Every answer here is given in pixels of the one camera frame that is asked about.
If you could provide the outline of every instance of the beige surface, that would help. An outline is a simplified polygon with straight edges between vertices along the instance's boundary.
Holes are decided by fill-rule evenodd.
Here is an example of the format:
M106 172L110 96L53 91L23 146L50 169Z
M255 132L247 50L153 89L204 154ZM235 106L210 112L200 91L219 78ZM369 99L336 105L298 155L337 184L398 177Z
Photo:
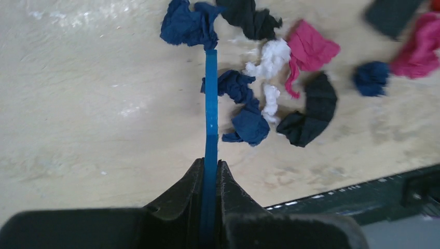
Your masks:
M69 2L1 3L0 223L27 209L144 205L204 154L204 53L160 40L168 0ZM307 148L273 131L255 148L219 143L219 158L261 205L440 161L440 72L392 78L381 99L352 86L354 66L387 61L402 45L362 22L369 2L257 1L284 19L280 35L305 18L342 48L326 67L340 98L335 118ZM258 57L240 29L221 17L215 26L219 69ZM304 104L283 90L280 102ZM236 108L219 99L221 132Z

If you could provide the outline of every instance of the pink fabric scrap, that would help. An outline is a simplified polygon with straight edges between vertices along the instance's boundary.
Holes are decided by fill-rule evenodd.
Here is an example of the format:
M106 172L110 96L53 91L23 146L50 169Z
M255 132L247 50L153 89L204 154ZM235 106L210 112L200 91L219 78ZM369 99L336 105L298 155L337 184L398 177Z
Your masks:
M290 77L287 79L286 91L294 98L299 98L299 92L292 89L292 83L298 78L299 70L317 71L338 55L341 48L331 40L327 40L308 22L299 21L299 26L290 36L287 43L291 49Z
M440 17L435 12L423 14L409 42L390 64L391 72L411 79L428 76L440 67L435 50L440 47Z

